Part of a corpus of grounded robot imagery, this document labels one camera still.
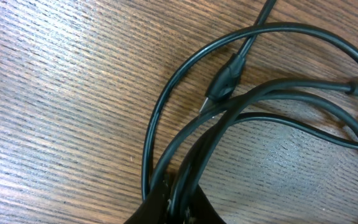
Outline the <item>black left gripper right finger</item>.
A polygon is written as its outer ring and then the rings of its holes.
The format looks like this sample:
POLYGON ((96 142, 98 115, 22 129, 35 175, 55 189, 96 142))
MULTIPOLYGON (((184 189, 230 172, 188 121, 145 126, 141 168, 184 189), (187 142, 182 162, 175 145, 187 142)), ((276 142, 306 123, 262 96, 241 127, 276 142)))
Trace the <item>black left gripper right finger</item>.
POLYGON ((226 224, 218 215, 200 186, 190 200, 185 224, 226 224))

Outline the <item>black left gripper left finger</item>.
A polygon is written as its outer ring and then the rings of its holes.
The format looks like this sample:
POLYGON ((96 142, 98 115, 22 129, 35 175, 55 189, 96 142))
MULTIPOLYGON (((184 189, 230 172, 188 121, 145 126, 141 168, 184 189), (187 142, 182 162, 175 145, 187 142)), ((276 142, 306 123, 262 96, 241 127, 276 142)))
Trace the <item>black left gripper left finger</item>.
POLYGON ((124 224, 163 224, 166 219, 170 186, 166 180, 150 191, 145 201, 124 224))

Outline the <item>black USB-A cable blue plug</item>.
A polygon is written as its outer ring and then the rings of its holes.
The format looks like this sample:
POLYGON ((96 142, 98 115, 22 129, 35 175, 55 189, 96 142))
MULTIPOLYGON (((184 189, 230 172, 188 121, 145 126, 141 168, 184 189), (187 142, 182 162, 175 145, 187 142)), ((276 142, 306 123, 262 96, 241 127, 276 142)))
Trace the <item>black USB-A cable blue plug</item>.
POLYGON ((177 147, 188 135, 214 115, 221 112, 225 113, 215 126, 206 131, 199 140, 197 140, 185 157, 173 185, 170 206, 168 208, 169 219, 184 220, 187 212, 194 212, 195 202, 200 202, 200 206, 207 209, 208 214, 212 215, 214 218, 218 218, 218 215, 214 209, 211 208, 209 201, 205 198, 202 190, 199 188, 198 182, 222 135, 228 127, 236 123, 250 120, 278 122, 300 129, 333 144, 358 150, 358 142, 352 142, 332 136, 324 131, 287 117, 267 113, 243 113, 244 108, 262 100, 305 101, 320 106, 341 119, 358 137, 358 122, 348 112, 319 96, 302 91, 295 91, 295 88, 298 86, 343 91, 349 95, 358 96, 358 84, 355 83, 334 83, 317 80, 272 80, 263 85, 259 85, 253 88, 250 92, 237 96, 228 102, 223 103, 221 106, 205 112, 199 118, 194 119, 175 136, 166 148, 157 163, 151 184, 158 182, 161 172, 164 171, 177 147))

